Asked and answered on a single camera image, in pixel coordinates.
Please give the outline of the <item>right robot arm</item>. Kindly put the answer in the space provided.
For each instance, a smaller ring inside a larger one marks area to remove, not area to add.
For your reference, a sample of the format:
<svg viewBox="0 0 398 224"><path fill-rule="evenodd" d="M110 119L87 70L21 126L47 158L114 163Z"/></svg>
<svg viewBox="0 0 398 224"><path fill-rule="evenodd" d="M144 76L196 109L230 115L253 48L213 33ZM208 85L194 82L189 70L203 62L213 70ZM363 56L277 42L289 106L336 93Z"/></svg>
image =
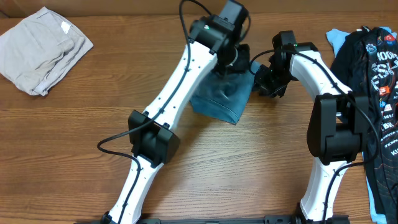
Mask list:
<svg viewBox="0 0 398 224"><path fill-rule="evenodd" d="M313 100L307 146L313 165L306 192L291 217L270 216L275 223L349 223L335 216L333 205L346 170L366 149L368 100L337 79L311 42L298 43L291 30L272 39L270 65L254 72L260 95L285 94L291 81L300 82Z"/></svg>

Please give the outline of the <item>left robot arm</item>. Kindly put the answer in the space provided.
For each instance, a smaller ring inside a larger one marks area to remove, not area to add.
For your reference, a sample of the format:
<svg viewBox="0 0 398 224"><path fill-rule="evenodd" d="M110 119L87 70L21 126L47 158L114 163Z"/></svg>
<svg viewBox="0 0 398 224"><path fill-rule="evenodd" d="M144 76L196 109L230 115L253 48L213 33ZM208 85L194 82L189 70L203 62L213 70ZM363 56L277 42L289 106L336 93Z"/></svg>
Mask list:
<svg viewBox="0 0 398 224"><path fill-rule="evenodd" d="M129 136L131 153L120 155L131 166L120 196L100 223L137 223L146 195L158 171L174 156L180 139L174 133L178 121L195 90L210 72L226 76L238 60L238 45L248 10L237 1L228 1L219 14L209 12L183 26L186 45L173 74L143 112L134 110L128 119L128 131L108 137L102 145Z"/></svg>

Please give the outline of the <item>light blue denim jeans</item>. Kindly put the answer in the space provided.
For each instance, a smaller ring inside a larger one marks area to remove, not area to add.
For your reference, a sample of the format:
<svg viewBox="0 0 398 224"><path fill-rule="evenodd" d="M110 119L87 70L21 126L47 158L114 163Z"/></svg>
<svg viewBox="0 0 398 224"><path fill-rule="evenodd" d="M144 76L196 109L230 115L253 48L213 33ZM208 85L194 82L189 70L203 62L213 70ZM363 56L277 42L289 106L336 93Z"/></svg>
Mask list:
<svg viewBox="0 0 398 224"><path fill-rule="evenodd" d="M227 66L224 73L211 71L199 84L190 102L193 111L236 124L241 118L254 85L249 70Z"/></svg>

